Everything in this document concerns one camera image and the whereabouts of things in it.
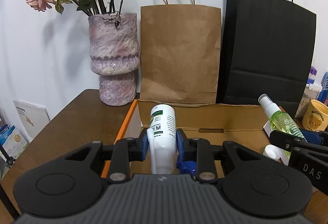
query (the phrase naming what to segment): green spray bottle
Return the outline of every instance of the green spray bottle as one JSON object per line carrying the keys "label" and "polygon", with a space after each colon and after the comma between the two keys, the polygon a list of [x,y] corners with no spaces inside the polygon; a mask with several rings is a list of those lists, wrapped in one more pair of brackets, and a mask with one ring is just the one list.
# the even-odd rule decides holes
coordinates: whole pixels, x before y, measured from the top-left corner
{"label": "green spray bottle", "polygon": [[[271,130],[278,130],[305,139],[301,130],[288,113],[283,112],[276,103],[273,103],[267,94],[259,97],[259,103],[270,121]],[[285,151],[285,154],[289,159],[290,152]]]}

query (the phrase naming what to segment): purple lid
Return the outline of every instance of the purple lid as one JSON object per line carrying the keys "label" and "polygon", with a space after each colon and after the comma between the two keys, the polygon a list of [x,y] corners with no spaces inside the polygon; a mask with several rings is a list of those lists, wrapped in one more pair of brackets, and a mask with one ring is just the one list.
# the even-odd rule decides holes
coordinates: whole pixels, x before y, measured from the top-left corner
{"label": "purple lid", "polygon": [[311,66],[310,73],[312,75],[317,75],[317,70],[315,69],[315,67]]}

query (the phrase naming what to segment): spray bottle cap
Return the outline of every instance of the spray bottle cap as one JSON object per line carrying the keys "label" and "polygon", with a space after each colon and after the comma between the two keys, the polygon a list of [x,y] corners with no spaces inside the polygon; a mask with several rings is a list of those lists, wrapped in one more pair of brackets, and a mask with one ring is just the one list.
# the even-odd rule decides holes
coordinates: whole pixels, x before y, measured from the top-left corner
{"label": "spray bottle cap", "polygon": [[268,119],[270,119],[271,116],[277,111],[281,111],[277,104],[273,103],[273,101],[268,97],[267,94],[263,94],[259,97],[259,103],[264,109],[264,112],[267,115]]}

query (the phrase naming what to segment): open cardboard box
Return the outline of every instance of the open cardboard box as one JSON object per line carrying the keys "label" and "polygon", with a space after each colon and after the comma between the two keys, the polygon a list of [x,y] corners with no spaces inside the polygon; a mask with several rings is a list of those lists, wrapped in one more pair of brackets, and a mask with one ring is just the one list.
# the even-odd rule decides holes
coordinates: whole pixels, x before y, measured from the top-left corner
{"label": "open cardboard box", "polygon": [[[141,130],[149,127],[150,111],[155,105],[157,104],[154,102],[134,100],[116,141],[126,137],[139,137]],[[182,128],[188,138],[204,138],[214,145],[222,145],[224,141],[235,141],[258,153],[263,153],[265,146],[270,144],[263,130],[268,118],[260,106],[213,104],[173,108],[177,128]],[[102,177],[107,175],[109,165],[110,161],[107,161]],[[215,165],[218,177],[224,177],[220,161],[216,161]],[[130,172],[131,175],[151,174],[148,155],[144,162],[133,161]]]}

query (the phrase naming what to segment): gray ribbed surface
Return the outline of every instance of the gray ribbed surface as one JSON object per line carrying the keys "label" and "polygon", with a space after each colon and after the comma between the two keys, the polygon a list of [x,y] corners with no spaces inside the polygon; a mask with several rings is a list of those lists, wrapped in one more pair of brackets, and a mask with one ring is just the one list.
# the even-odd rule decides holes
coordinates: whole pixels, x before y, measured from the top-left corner
{"label": "gray ribbed surface", "polygon": [[62,219],[23,215],[15,224],[310,224],[305,217],[266,220],[247,216],[228,205],[214,186],[189,175],[135,175],[108,188],[89,210]]}

